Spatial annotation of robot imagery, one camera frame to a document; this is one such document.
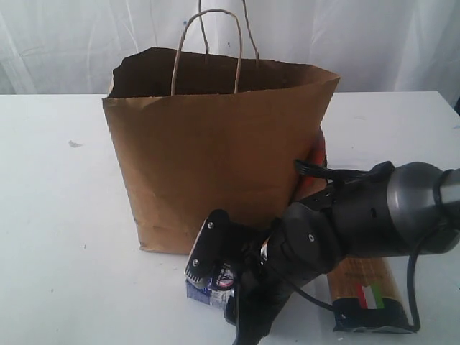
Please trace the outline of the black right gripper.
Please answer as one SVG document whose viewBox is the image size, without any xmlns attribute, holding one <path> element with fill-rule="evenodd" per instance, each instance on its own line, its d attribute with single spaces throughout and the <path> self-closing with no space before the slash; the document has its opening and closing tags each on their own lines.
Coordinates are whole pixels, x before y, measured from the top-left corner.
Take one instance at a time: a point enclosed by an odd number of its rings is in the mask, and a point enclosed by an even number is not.
<svg viewBox="0 0 460 345">
<path fill-rule="evenodd" d="M 226 211 L 212 211 L 203 222 L 185 266 L 191 284 L 208 284 L 230 223 Z M 260 265 L 236 275 L 234 297 L 225 312 L 236 327 L 235 344 L 258 344 L 294 291 L 333 268 L 338 240 L 327 230 L 275 229 L 262 245 Z"/>
</svg>

